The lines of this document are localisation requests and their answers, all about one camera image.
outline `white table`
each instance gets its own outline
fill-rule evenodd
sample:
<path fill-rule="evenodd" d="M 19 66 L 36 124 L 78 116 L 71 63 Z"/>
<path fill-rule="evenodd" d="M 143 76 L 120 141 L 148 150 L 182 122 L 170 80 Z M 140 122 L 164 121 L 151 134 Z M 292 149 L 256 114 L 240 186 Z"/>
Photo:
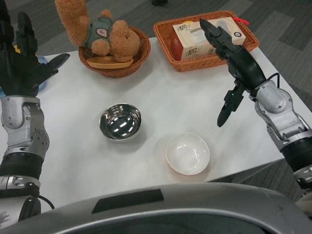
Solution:
<path fill-rule="evenodd" d="M 79 61 L 77 51 L 70 52 L 69 60 L 39 94 L 50 137 L 40 192 L 56 207 L 130 189 L 209 181 L 283 157 L 247 94 L 226 124 L 217 127 L 223 98 L 234 87 L 227 65 L 179 73 L 156 38 L 151 44 L 151 54 L 140 69 L 120 79 L 90 71 Z M 276 72 L 259 48 L 252 55 L 267 77 Z M 282 77 L 280 86 L 312 125 L 312 113 Z M 122 102 L 141 111 L 143 125 L 133 141 L 116 144 L 102 135 L 98 121 L 107 107 Z M 199 135 L 210 148 L 209 165 L 198 175 L 180 175 L 166 161 L 166 144 L 183 132 Z M 0 128 L 3 152 L 6 140 Z"/>

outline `green shirt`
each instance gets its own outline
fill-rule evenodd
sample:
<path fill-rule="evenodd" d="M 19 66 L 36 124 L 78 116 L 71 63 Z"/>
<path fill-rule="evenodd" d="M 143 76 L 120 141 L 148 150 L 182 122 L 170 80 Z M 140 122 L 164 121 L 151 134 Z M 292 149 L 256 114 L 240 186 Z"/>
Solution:
<path fill-rule="evenodd" d="M 109 43 L 112 25 L 113 22 L 108 17 L 100 17 L 97 21 L 90 23 L 84 45 L 91 49 L 92 43 L 97 39 L 104 39 Z"/>

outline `rectangular wicker basket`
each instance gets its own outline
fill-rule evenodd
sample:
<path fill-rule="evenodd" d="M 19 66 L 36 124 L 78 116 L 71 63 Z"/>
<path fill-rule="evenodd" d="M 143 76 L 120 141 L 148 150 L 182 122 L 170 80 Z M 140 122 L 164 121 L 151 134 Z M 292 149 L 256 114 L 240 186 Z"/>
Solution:
<path fill-rule="evenodd" d="M 172 38 L 172 25 L 181 24 L 185 21 L 199 21 L 200 18 L 206 20 L 213 20 L 218 18 L 232 17 L 237 18 L 232 11 L 218 11 L 207 14 L 201 14 L 196 16 L 184 17 L 179 19 L 172 19 L 168 21 L 158 22 L 154 25 L 154 31 L 158 38 L 158 41 L 165 52 L 166 57 L 169 60 L 169 63 L 179 72 L 186 72 L 196 69 L 215 67 L 222 64 L 225 64 L 226 61 L 222 61 L 216 54 L 204 56 L 201 58 L 194 58 L 190 60 L 177 61 L 174 58 L 174 55 L 171 51 L 171 38 Z M 245 34 L 246 39 L 244 41 L 244 46 L 247 50 L 251 51 L 254 48 L 259 46 L 259 41 L 250 31 L 250 29 L 242 22 L 236 21 L 236 24 Z"/>

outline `wicker basket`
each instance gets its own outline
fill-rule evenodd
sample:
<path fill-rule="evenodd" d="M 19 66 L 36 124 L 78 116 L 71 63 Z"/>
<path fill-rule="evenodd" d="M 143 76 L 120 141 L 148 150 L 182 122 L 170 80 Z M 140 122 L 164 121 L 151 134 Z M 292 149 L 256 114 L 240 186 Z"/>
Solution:
<path fill-rule="evenodd" d="M 171 39 L 172 39 L 172 25 L 181 24 L 185 21 L 199 21 L 200 18 L 206 19 L 206 20 L 213 20 L 218 18 L 224 18 L 224 17 L 232 17 L 237 18 L 237 15 L 235 15 L 231 11 L 218 11 L 218 12 L 212 12 L 202 15 L 196 15 L 191 17 L 185 17 L 185 18 L 179 18 L 179 19 L 173 19 L 163 22 L 158 22 L 154 25 L 154 31 L 158 38 L 158 41 L 165 52 L 165 55 L 167 56 L 169 63 L 179 72 L 185 72 L 185 71 L 191 71 L 195 69 L 202 69 L 202 68 L 208 68 L 208 67 L 215 67 L 222 64 L 225 64 L 226 61 L 222 61 L 219 59 L 219 57 L 216 54 L 204 56 L 200 58 L 194 58 L 190 60 L 183 60 L 183 61 L 177 61 L 174 59 L 174 55 L 171 51 Z M 253 50 L 254 48 L 259 46 L 259 41 L 254 36 L 254 34 L 249 30 L 249 28 L 242 22 L 236 22 L 236 24 L 239 26 L 239 28 L 242 30 L 242 32 L 245 34 L 246 39 L 244 41 L 244 46 L 247 48 L 247 50 Z"/>
<path fill-rule="evenodd" d="M 151 51 L 151 43 L 148 37 L 138 30 L 137 28 L 130 27 L 139 37 L 141 41 L 141 46 L 138 51 L 138 54 L 133 57 L 133 64 L 129 67 L 120 68 L 120 69 L 98 69 L 91 67 L 87 59 L 96 57 L 97 55 L 93 54 L 91 50 L 85 47 L 79 47 L 79 58 L 80 61 L 90 70 L 98 72 L 102 74 L 103 76 L 110 77 L 110 78 L 122 78 L 131 75 L 133 72 L 135 72 L 141 64 L 147 59 L 148 55 Z"/>

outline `robotic arm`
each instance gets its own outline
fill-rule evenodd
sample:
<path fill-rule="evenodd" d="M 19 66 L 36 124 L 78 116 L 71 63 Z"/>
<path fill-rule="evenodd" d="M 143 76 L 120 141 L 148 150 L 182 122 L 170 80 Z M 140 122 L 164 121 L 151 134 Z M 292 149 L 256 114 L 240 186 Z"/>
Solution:
<path fill-rule="evenodd" d="M 0 87 L 2 126 L 8 133 L 8 148 L 0 165 L 0 228 L 40 214 L 39 177 L 49 137 L 44 128 L 39 85 L 58 72 L 69 58 L 62 54 L 47 64 L 36 57 L 38 49 L 29 17 L 18 15 L 17 46 L 5 2 L 0 0 Z"/>
<path fill-rule="evenodd" d="M 241 45 L 234 45 L 232 37 L 222 29 L 201 19 L 200 26 L 210 44 L 216 48 L 220 59 L 227 60 L 235 87 L 228 91 L 217 124 L 221 127 L 231 112 L 235 112 L 243 99 L 243 92 L 250 93 L 255 110 L 267 124 L 268 133 L 294 171 L 302 189 L 312 188 L 312 130 L 304 119 L 293 110 L 289 93 L 266 79 L 260 66 Z"/>

